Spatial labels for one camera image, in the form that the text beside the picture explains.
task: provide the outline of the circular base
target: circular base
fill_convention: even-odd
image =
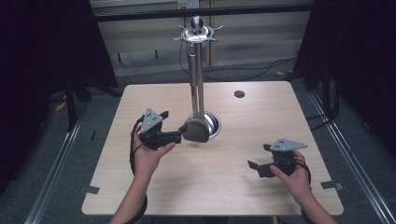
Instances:
[[[193,114],[189,115],[187,119],[190,119],[193,117]],[[216,135],[219,134],[221,130],[221,122],[218,116],[213,114],[212,112],[205,111],[204,114],[205,117],[205,122],[207,124],[207,127],[209,129],[209,139],[212,139],[216,137]]]

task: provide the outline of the table surface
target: table surface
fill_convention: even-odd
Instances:
[[[236,98],[235,91],[243,91]],[[175,131],[191,114],[190,85],[128,86],[111,125],[82,211],[112,215],[134,176],[129,163],[130,132],[148,108],[169,111],[163,132]],[[221,131],[207,143],[182,140],[161,160],[148,187],[146,215],[153,216],[286,216],[301,208],[282,182],[259,178],[248,167],[273,161],[263,144],[279,137],[308,144],[301,149],[312,173],[311,188],[331,215],[344,208],[335,189],[323,189],[331,178],[289,82],[206,83],[205,110],[216,114]]]

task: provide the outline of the hand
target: hand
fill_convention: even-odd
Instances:
[[[293,153],[298,160],[305,162],[303,154],[297,150],[293,150]],[[286,185],[286,188],[288,188],[297,203],[307,196],[313,196],[311,187],[308,183],[308,173],[303,167],[297,165],[296,170],[291,175],[285,175],[285,173],[275,165],[271,165],[270,169],[274,175],[276,175]]]
[[[139,134],[141,127],[142,125],[139,124],[134,133],[133,150],[135,175],[152,176],[160,164],[161,157],[172,150],[176,143],[169,143],[158,150],[149,149],[140,141]]]

